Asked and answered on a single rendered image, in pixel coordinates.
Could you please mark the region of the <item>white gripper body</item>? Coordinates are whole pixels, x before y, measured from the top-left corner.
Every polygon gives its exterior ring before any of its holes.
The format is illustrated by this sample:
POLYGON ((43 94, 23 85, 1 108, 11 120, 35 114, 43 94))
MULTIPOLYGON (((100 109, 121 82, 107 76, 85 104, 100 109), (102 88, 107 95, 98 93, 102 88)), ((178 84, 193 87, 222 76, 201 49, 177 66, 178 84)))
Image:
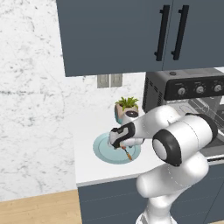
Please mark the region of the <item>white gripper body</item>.
POLYGON ((135 145, 141 145, 144 142, 143 138, 128 138, 128 139, 123 139, 120 142, 121 147, 133 147, 135 145))

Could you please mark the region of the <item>kebab skewer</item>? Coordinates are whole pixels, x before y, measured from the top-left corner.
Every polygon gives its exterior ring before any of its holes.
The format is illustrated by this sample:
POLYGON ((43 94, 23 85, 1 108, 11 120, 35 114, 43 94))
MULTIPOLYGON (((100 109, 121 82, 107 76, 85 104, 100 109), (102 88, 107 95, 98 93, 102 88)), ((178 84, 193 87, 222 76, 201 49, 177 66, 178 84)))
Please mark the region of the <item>kebab skewer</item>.
POLYGON ((127 152, 126 147, 125 147, 125 146, 122 146, 122 149, 125 151, 127 157, 128 157, 129 160, 131 161, 131 160, 132 160, 132 157, 131 157, 131 155, 127 152))

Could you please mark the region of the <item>black toaster oven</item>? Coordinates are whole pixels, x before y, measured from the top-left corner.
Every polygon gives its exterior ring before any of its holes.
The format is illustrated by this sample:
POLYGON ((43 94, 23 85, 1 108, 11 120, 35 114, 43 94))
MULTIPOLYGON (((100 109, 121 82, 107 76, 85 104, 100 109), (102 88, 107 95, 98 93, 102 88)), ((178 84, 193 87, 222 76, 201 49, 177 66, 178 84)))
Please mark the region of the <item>black toaster oven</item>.
MULTIPOLYGON (((147 72, 144 82, 142 109, 147 113, 155 107, 170 105, 177 110, 176 104, 179 101, 211 96, 221 96, 220 114, 224 116, 224 73, 215 68, 147 72), (222 85, 220 92, 214 91, 214 86, 217 84, 222 85), (196 93, 198 86, 205 88, 203 94, 196 93), (185 88, 184 95, 178 94, 180 88, 185 88)), ((224 126, 220 127, 217 123, 216 125, 218 128, 216 138, 224 142, 224 126)))

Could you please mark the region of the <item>toaster oven door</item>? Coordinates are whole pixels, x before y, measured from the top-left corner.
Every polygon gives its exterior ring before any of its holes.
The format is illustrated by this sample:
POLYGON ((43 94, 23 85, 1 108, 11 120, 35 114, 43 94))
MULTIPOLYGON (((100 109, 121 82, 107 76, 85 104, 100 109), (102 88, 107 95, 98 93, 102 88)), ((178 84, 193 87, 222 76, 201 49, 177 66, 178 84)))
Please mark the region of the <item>toaster oven door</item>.
POLYGON ((224 142, 215 138, 209 145, 200 151, 208 162, 224 160, 224 142))

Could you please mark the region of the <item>wide dark blue cupboard door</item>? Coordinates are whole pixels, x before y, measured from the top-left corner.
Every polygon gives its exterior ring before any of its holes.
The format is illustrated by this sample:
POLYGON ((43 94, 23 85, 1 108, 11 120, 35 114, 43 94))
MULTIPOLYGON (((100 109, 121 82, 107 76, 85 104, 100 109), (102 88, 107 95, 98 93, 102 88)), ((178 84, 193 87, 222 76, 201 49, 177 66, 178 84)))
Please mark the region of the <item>wide dark blue cupboard door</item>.
POLYGON ((158 71, 160 11, 173 0, 56 0, 67 77, 158 71))

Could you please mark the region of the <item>narrow dark blue cupboard door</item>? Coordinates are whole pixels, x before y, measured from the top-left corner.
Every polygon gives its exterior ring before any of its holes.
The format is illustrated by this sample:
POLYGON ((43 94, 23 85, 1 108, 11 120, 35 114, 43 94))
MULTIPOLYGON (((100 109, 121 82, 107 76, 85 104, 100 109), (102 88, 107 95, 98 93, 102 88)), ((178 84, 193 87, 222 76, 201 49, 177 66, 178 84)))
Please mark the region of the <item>narrow dark blue cupboard door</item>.
POLYGON ((204 67, 224 67, 224 0, 173 0, 163 69, 204 67), (178 31, 172 16, 184 4, 189 6, 185 34, 179 59, 174 60, 178 31))

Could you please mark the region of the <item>light blue plate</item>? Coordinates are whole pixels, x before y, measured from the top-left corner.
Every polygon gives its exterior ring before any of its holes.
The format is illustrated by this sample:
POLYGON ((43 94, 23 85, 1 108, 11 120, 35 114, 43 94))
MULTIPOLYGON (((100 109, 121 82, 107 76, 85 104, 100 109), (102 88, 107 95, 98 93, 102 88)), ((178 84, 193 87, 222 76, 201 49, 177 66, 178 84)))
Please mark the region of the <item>light blue plate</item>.
POLYGON ((141 152, 141 146, 135 145, 133 147, 126 147, 127 152, 131 155, 132 160, 130 161, 125 151, 122 148, 115 149, 109 145, 109 134, 103 133, 99 135, 93 143, 94 154, 102 161, 114 164, 122 165, 134 161, 141 152))

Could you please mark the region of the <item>green potted plant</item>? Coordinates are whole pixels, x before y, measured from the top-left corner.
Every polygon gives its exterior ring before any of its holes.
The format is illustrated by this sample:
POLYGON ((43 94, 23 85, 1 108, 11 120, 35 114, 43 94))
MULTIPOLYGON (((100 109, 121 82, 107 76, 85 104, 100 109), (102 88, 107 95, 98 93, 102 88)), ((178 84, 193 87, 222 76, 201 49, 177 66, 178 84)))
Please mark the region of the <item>green potted plant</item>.
POLYGON ((125 112, 138 111, 137 102, 138 99, 132 96, 128 98, 121 97, 121 99, 115 103, 115 119, 119 124, 122 123, 122 116, 125 112))

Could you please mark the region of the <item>dark blue base cupboard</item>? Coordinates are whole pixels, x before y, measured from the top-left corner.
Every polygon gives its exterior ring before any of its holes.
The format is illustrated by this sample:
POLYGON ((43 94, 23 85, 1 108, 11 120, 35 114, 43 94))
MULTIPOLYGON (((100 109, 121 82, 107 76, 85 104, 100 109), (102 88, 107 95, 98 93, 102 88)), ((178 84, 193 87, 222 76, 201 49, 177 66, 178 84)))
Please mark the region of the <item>dark blue base cupboard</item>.
MULTIPOLYGON (((78 189, 82 224, 136 224, 148 200, 136 181, 125 179, 78 189)), ((224 221, 224 164, 213 164, 198 184, 183 192, 171 206, 178 224, 224 221)))

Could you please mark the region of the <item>grey wall socket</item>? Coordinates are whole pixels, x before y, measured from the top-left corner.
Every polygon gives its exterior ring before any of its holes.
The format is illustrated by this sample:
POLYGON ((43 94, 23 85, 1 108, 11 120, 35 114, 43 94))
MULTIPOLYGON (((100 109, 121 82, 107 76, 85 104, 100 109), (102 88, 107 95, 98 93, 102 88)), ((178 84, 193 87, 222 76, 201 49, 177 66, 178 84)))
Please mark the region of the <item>grey wall socket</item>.
POLYGON ((123 84, 121 73, 100 74, 97 76, 98 88, 119 88, 123 84))

